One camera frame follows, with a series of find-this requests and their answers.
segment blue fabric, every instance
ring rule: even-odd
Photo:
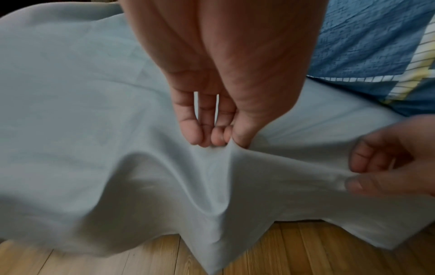
[[[421,66],[407,70],[422,50]],[[371,96],[406,116],[435,113],[434,60],[435,1],[331,0],[309,76]],[[406,72],[417,74],[400,77]],[[401,86],[409,91],[397,96]]]

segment skin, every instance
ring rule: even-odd
[[[120,3],[168,80],[186,140],[208,147],[232,138],[244,148],[296,103],[327,5],[326,0]]]
[[[348,191],[365,196],[435,195],[435,115],[415,116],[363,137]]]

